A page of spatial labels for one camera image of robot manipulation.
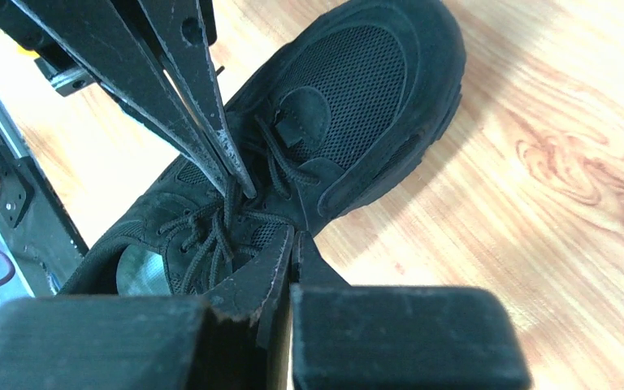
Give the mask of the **black sneaker shoe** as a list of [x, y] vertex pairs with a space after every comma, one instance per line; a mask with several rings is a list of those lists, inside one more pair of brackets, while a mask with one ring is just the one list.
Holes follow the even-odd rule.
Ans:
[[[262, 139], [257, 118], [269, 124], [287, 112], [309, 138], [301, 166], [320, 179], [297, 187], [300, 223], [291, 227], [317, 235], [376, 201], [444, 134], [465, 62], [461, 29], [441, 1], [349, 1], [319, 16], [225, 106], [257, 194], [261, 170], [245, 142]], [[165, 274], [167, 240], [156, 231], [211, 190], [196, 164], [177, 157], [91, 247], [62, 293], [177, 295]]]

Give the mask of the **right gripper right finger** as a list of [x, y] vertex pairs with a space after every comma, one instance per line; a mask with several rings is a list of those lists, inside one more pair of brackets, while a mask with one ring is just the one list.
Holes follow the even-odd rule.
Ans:
[[292, 246], [292, 282], [302, 285], [347, 288], [350, 284], [321, 256], [308, 231], [297, 232]]

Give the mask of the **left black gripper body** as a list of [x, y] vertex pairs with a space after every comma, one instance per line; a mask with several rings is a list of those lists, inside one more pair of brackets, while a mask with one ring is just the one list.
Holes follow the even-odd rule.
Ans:
[[34, 63], [52, 88], [66, 97], [96, 83], [65, 50], [12, 1], [0, 1], [0, 31], [13, 39]]

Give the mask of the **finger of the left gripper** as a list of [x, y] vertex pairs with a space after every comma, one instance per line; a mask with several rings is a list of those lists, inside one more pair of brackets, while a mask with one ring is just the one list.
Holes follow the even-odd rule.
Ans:
[[227, 124], [201, 3], [141, 1], [140, 5], [164, 52], [167, 74], [224, 175], [236, 179], [246, 197], [255, 197], [254, 183]]
[[[224, 193], [230, 177], [197, 128], [173, 82], [141, 1], [19, 1], [17, 7], [48, 33], [136, 121], [172, 144]], [[214, 6], [199, 1], [209, 47]]]

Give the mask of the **black shoelace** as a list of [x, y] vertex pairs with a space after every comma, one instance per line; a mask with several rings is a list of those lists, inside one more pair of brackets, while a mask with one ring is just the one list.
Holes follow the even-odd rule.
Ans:
[[297, 187], [320, 182], [301, 166], [309, 138], [293, 115], [279, 113], [271, 123], [257, 118], [256, 125], [262, 139], [247, 140], [245, 150], [261, 170], [257, 196], [248, 199], [230, 180], [224, 195], [211, 190], [198, 208], [158, 226], [157, 235], [167, 240], [165, 274], [174, 294], [215, 287], [259, 254], [276, 228], [298, 225]]

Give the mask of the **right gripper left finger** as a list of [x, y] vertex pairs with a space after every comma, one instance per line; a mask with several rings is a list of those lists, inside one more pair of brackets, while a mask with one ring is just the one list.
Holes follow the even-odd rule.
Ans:
[[289, 288], [295, 232], [285, 225], [206, 298], [206, 389], [284, 389], [290, 346]]

